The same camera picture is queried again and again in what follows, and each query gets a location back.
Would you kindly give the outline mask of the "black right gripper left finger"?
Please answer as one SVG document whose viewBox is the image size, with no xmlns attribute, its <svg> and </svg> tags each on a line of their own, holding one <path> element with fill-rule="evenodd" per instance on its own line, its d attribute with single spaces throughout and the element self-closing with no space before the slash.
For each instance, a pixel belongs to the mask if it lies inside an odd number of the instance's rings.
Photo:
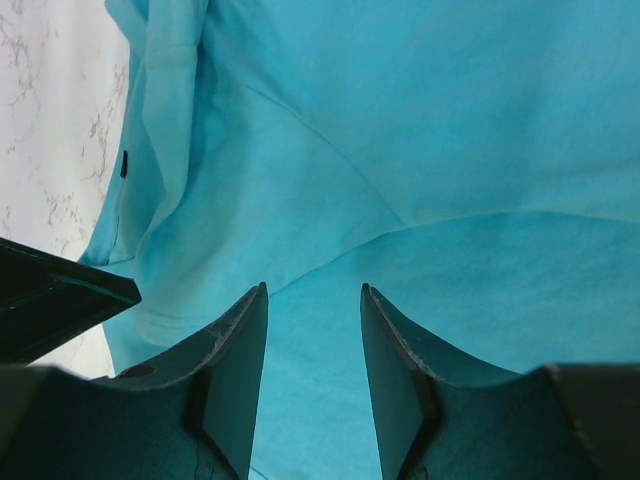
<svg viewBox="0 0 640 480">
<path fill-rule="evenodd" d="M 249 477 L 267 326 L 260 283 L 211 324 L 117 376 L 142 390 L 188 387 L 186 424 L 221 465 L 216 479 Z"/>
</svg>

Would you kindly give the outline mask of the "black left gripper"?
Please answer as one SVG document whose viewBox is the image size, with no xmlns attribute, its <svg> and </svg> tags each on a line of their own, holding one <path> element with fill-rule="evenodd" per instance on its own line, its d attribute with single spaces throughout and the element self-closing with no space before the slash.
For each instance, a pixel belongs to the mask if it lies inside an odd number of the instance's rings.
<svg viewBox="0 0 640 480">
<path fill-rule="evenodd" d="M 129 278 L 1 240 L 3 361 L 35 361 L 140 301 Z"/>
</svg>

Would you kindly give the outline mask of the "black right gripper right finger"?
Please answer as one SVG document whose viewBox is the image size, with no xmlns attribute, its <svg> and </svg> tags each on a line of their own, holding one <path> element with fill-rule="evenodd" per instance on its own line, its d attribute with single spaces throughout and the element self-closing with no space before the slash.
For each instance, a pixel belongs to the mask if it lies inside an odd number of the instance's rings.
<svg viewBox="0 0 640 480">
<path fill-rule="evenodd" d="M 536 369 L 458 349 L 369 284 L 360 316 L 383 478 L 539 478 Z"/>
</svg>

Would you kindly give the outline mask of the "turquoise t shirt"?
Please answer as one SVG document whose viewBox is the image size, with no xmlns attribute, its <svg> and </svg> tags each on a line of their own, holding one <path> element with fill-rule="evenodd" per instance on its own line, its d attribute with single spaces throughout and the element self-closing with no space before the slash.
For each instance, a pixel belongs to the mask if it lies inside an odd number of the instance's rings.
<svg viewBox="0 0 640 480">
<path fill-rule="evenodd" d="M 253 479 L 376 479 L 359 290 L 510 370 L 639 357 L 635 1 L 110 1 L 85 264 L 123 370 L 266 283 Z"/>
</svg>

